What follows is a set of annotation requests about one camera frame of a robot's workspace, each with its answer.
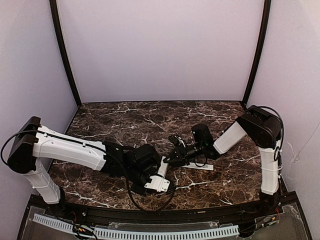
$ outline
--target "black frame pole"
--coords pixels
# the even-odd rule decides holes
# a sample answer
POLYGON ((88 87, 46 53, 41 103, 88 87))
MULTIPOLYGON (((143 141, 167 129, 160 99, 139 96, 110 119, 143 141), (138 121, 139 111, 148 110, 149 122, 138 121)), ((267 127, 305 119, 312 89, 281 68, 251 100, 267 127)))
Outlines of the black frame pole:
POLYGON ((260 62, 260 57, 262 53, 262 49, 264 47, 264 42, 265 42, 265 37, 266 37, 266 32, 267 32, 267 26, 268 26, 268 20, 269 20, 269 13, 270 13, 270 8, 271 8, 271 0, 264 0, 264 7, 263 7, 263 14, 262 14, 262 20, 261 20, 261 26, 260 26, 260 32, 259 32, 259 37, 258 37, 258 42, 256 45, 256 50, 253 58, 253 63, 251 67, 251 72, 250 76, 248 79, 248 83, 245 88, 245 92, 243 95, 242 99, 242 106, 246 107, 250 93, 252 90, 252 87, 255 82, 259 62, 260 62))
POLYGON ((49 0, 49 1, 50 1, 51 15, 52 15, 52 20, 53 20, 56 40, 59 45, 64 70, 65 70, 66 76, 68 78, 68 82, 70 84, 73 98, 75 100, 77 107, 79 108, 82 105, 82 102, 81 102, 81 99, 79 96, 79 92, 78 92, 78 89, 76 86, 74 76, 71 71, 71 66, 70 66, 70 62, 69 62, 69 58, 68 58, 68 54, 67 54, 67 50, 66 50, 66 46, 65 46, 65 42, 64 42, 64 37, 62 34, 60 19, 59 19, 57 0, 49 0))

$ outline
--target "marble surface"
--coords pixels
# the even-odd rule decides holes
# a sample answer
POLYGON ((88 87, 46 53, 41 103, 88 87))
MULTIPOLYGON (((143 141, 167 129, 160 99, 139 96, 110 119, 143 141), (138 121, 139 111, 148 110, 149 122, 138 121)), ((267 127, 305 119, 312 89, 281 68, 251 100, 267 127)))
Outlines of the marble surface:
MULTIPOLYGON (((112 141, 125 146, 155 146, 161 155, 173 148, 169 135, 178 134, 193 143, 191 127, 208 125, 217 139, 242 113, 236 101, 162 101, 85 103, 76 114, 68 135, 90 141, 112 141)), ((166 209, 198 209, 240 204, 259 199, 261 158, 248 137, 217 160, 209 160, 214 171, 169 167, 167 178, 176 192, 166 209)), ((54 182, 63 187, 66 200, 90 206, 136 209, 125 188, 124 178, 112 178, 68 162, 54 161, 50 169, 54 182)), ((145 209, 157 209, 167 194, 148 194, 134 199, 145 209)))

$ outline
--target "black cable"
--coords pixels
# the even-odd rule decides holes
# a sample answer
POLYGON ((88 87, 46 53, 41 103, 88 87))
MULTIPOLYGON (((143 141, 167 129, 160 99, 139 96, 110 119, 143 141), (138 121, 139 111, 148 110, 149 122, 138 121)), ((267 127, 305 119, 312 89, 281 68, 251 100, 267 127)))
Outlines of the black cable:
POLYGON ((202 166, 198 165, 198 164, 196 163, 196 160, 194 160, 193 163, 194 163, 194 165, 196 165, 198 168, 202 168, 202 167, 204 167, 205 165, 208 164, 208 158, 205 157, 205 163, 204 163, 202 166))
POLYGON ((249 107, 244 112, 246 113, 246 112, 249 112, 250 110, 253 110, 253 109, 269 109, 269 110, 273 111, 278 116, 278 120, 279 120, 281 128, 282 128, 281 144, 280 144, 278 151, 281 151, 282 146, 284 144, 284 139, 285 139, 285 126, 284 126, 284 121, 282 120, 280 114, 276 110, 274 110, 272 107, 269 107, 269 106, 253 106, 253 107, 249 107))
POLYGON ((60 220, 60 221, 62 221, 62 222, 64 222, 64 223, 71 224, 71 225, 72 225, 72 232, 73 232, 74 234, 76 234, 76 238, 78 238, 78 239, 80 239, 80 240, 86 240, 86 239, 90 239, 90 238, 93 236, 96 240, 98 240, 98 237, 97 237, 97 235, 95 235, 94 230, 91 229, 89 226, 86 226, 86 225, 83 225, 83 224, 77 224, 76 221, 74 221, 73 223, 72 223, 72 222, 69 222, 69 221, 67 221, 67 220, 64 220, 64 219, 61 218, 61 217, 56 216, 56 215, 50 210, 49 207, 47 207, 46 209, 52 214, 52 216, 53 216, 54 218, 56 218, 56 219, 58 219, 58 220, 60 220), (80 233, 79 233, 79 231, 76 230, 77 227, 85 228, 86 230, 88 230, 88 231, 90 232, 91 235, 88 235, 88 234, 83 233, 83 232, 80 232, 80 233))
MULTIPOLYGON (((43 131, 40 131, 40 130, 26 130, 26 131, 20 131, 20 132, 17 132, 15 133, 14 135, 12 135, 5 143, 4 145, 2 146, 2 149, 1 149, 1 152, 0 152, 0 157, 1 157, 1 160, 4 164, 8 165, 7 162, 5 162, 4 158, 3 158, 3 151, 6 147, 6 145, 9 143, 9 141, 11 139, 13 139, 15 136, 17 135, 20 135, 20 134, 26 134, 26 133, 40 133, 40 134, 46 134, 47 136, 49 137, 52 137, 52 138, 56 138, 56 139, 61 139, 61 140, 64 140, 64 141, 68 141, 68 142, 72 142, 72 143, 77 143, 77 144, 80 144, 80 145, 83 145, 84 142, 82 141, 78 141, 78 140, 74 140, 74 139, 69 139, 69 138, 66 138, 66 137, 62 137, 62 136, 57 136, 57 135, 54 135, 54 134, 51 134, 51 133, 48 133, 48 132, 43 132, 43 131)), ((131 189, 130 189, 130 184, 129 184, 129 177, 128 177, 128 174, 127 174, 127 170, 126 168, 123 166, 123 164, 116 158, 114 157, 113 155, 111 155, 110 153, 108 153, 106 150, 100 148, 100 147, 97 147, 95 145, 91 145, 91 144, 87 144, 85 143, 86 146, 90 147, 90 148, 93 148, 93 149, 97 149, 103 153, 105 153, 107 156, 109 156, 114 162, 116 162, 120 168, 123 170, 123 174, 124 174, 124 177, 125 177, 125 185, 126 185, 126 189, 127 189, 127 192, 128 192, 128 195, 129 195, 129 198, 130 200, 132 201, 132 203, 141 211, 144 211, 144 212, 158 212, 162 209, 164 209, 172 200, 172 198, 174 197, 175 195, 175 187, 173 188, 172 190, 172 193, 171 193, 171 196, 170 198, 168 199, 167 202, 164 203, 163 206, 161 206, 160 208, 156 209, 156 210, 146 210, 144 208, 142 208, 140 205, 138 205, 138 203, 134 200, 133 196, 132 196, 132 193, 131 193, 131 189)))
POLYGON ((248 229, 254 227, 255 225, 261 223, 262 221, 264 221, 264 220, 266 219, 266 217, 267 217, 267 215, 264 216, 264 217, 263 217, 262 219, 260 219, 259 221, 255 222, 254 224, 252 224, 251 226, 248 226, 247 228, 241 230, 240 233, 245 233, 245 232, 244 232, 245 230, 248 230, 248 229))
POLYGON ((7 141, 5 141, 5 143, 3 144, 2 148, 1 148, 1 152, 0 152, 0 157, 1 157, 1 160, 2 162, 8 166, 8 163, 4 160, 4 150, 5 150, 5 147, 7 146, 7 144, 11 141, 11 139, 13 139, 14 137, 20 135, 20 134, 27 134, 27 133, 41 133, 41 134, 44 134, 43 131, 39 131, 39 130, 25 130, 25 131, 19 131, 15 134, 13 134, 11 137, 9 137, 7 139, 7 141))

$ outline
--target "white wall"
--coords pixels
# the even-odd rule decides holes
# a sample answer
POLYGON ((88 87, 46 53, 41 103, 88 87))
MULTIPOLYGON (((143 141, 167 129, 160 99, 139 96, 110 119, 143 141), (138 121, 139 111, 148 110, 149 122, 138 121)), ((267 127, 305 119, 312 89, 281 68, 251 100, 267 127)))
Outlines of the white wall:
POLYGON ((249 105, 284 120, 283 177, 320 240, 320 1, 274 0, 249 105))
POLYGON ((263 0, 59 0, 83 102, 241 100, 263 0))
MULTIPOLYGON (((31 116, 65 131, 77 107, 60 57, 49 1, 0 0, 0 6, 2 147, 31 116)), ((0 162, 0 239, 16 239, 31 192, 23 176, 0 162)))

